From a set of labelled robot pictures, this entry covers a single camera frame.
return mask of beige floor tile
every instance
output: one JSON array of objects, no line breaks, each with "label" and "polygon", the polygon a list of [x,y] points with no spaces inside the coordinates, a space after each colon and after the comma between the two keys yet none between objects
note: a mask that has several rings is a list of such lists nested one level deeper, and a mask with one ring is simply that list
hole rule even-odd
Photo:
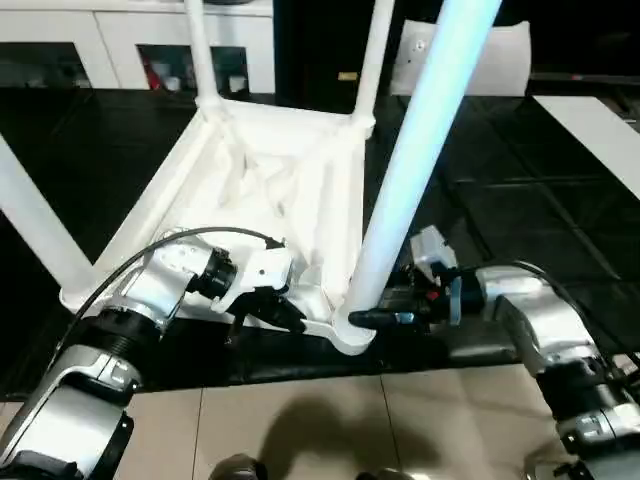
[{"label": "beige floor tile", "polygon": [[385,375],[383,383],[406,471],[511,480],[528,455],[557,448],[550,412],[522,366]]},{"label": "beige floor tile", "polygon": [[133,436],[116,473],[118,480],[188,480],[202,390],[135,395],[127,409]]},{"label": "beige floor tile", "polygon": [[2,435],[11,422],[13,416],[20,410],[22,403],[9,402],[5,403],[0,409],[0,435]]},{"label": "beige floor tile", "polygon": [[194,479],[235,453],[264,461],[270,480],[397,468],[379,377],[205,390]]}]

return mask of silver robot arm segment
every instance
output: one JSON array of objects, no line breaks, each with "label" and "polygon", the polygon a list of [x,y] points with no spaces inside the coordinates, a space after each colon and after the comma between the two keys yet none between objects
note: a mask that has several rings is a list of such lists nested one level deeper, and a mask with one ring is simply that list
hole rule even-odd
[{"label": "silver robot arm segment", "polygon": [[640,408],[579,311],[530,271],[487,267],[476,275],[485,315],[509,333],[553,413],[565,449],[580,459],[555,478],[640,478]]},{"label": "silver robot arm segment", "polygon": [[0,478],[112,478],[141,368],[188,290],[223,296],[237,269],[198,238],[150,254],[54,363],[0,440]]}]

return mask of white pipe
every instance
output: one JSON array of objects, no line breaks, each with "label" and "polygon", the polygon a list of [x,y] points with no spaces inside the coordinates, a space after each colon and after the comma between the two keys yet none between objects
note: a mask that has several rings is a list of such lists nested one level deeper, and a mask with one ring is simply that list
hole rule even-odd
[{"label": "white pipe", "polygon": [[384,63],[384,52],[395,0],[376,0],[369,27],[369,38],[364,53],[364,63],[360,74],[360,85],[356,106],[353,110],[354,121],[368,121],[373,125],[373,106],[376,103],[380,74]]},{"label": "white pipe", "polygon": [[0,135],[0,209],[60,287],[70,293],[93,286],[87,257]]},{"label": "white pipe", "polygon": [[433,44],[405,115],[336,327],[377,305],[501,0],[445,0]]},{"label": "white pipe", "polygon": [[198,84],[198,103],[200,105],[218,105],[220,95],[216,85],[211,47],[207,40],[202,0],[184,0],[184,6],[189,19],[191,58]]}]

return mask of wire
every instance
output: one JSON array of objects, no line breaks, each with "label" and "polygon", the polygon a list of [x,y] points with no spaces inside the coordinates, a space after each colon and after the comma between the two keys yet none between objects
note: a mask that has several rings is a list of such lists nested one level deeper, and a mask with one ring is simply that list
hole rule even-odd
[{"label": "wire", "polygon": [[138,260],[140,260],[142,257],[147,255],[148,253],[154,252],[154,251],[158,250],[159,248],[164,247],[165,245],[167,245],[169,243],[173,243],[176,240],[180,240],[181,238],[193,237],[195,235],[201,235],[203,233],[217,233],[217,232],[220,232],[220,233],[239,233],[241,235],[247,235],[249,237],[254,237],[254,238],[258,238],[260,240],[264,240],[264,242],[267,245],[267,249],[284,247],[284,243],[279,242],[278,240],[275,240],[274,238],[271,238],[271,237],[269,237],[267,235],[264,235],[264,234],[262,234],[260,232],[256,232],[254,230],[249,230],[247,228],[239,228],[239,227],[199,227],[199,228],[191,228],[191,229],[188,229],[188,230],[183,230],[181,232],[173,233],[171,235],[168,235],[168,236],[166,236],[166,237],[164,237],[164,238],[162,238],[160,240],[157,240],[157,241],[147,245],[142,250],[138,251],[137,253],[135,253],[134,255],[129,257],[127,260],[125,260],[118,268],[116,268],[100,284],[100,286],[98,286],[98,288],[96,288],[94,290],[94,292],[91,295],[89,295],[89,297],[85,300],[85,302],[82,304],[82,306],[76,311],[76,313],[73,316],[73,319],[71,320],[71,323],[69,324],[69,327],[67,327],[66,332],[64,333],[64,335],[62,336],[62,338],[60,339],[58,344],[56,345],[56,348],[55,348],[55,350],[53,352],[53,356],[51,358],[51,361],[49,362],[49,365],[47,366],[47,371],[51,368],[51,366],[56,361],[56,359],[58,357],[58,354],[60,353],[60,350],[62,349],[62,347],[66,343],[67,339],[69,338],[69,335],[76,328],[76,326],[78,325],[78,322],[80,320],[82,320],[82,317],[84,317],[85,313],[87,313],[87,311],[91,308],[91,306],[95,303],[95,301],[100,297],[100,295],[102,295],[102,293],[107,288],[109,288],[109,286],[111,286],[118,279],[118,277],[120,277],[124,272],[126,272],[127,269],[129,267],[131,267],[131,265],[136,263]]},{"label": "wire", "polygon": [[540,267],[537,267],[527,262],[523,262],[522,260],[512,260],[507,262],[504,262],[504,261],[487,262],[478,267],[465,269],[465,271],[466,270],[475,271],[479,268],[485,268],[485,267],[516,267],[516,268],[521,268],[523,270],[526,270],[530,273],[533,273],[534,275],[537,275],[542,280],[547,282],[549,286],[556,292],[556,294],[558,294],[560,298],[562,298],[565,302],[567,302],[576,311],[580,319],[585,323],[585,326],[589,324],[596,325],[607,337],[609,337],[609,339],[613,343],[616,344],[616,346],[620,349],[620,351],[623,352],[627,357],[629,357],[629,360],[631,360],[633,364],[636,367],[638,367],[638,369],[640,369],[640,359],[638,358],[636,353],[633,351],[633,349],[629,347],[624,341],[622,341],[615,333],[613,333],[609,329],[609,327],[606,326],[604,322],[601,322],[600,320],[596,319],[595,316],[587,315],[585,313],[585,308],[583,308],[580,302],[576,300],[560,282],[558,282],[556,279],[554,279],[551,275],[549,275],[547,272],[542,270]]}]

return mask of white cabinet door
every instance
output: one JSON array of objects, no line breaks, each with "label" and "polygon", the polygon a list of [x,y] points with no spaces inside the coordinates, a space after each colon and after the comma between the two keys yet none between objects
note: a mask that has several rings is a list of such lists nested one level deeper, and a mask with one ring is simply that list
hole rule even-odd
[{"label": "white cabinet door", "polygon": [[0,43],[73,43],[93,88],[119,88],[91,12],[2,11]]},{"label": "white cabinet door", "polygon": [[[97,13],[98,25],[122,88],[148,89],[139,45],[189,45],[185,14]],[[243,47],[252,93],[275,91],[273,19],[262,16],[205,16],[211,46]]]}]

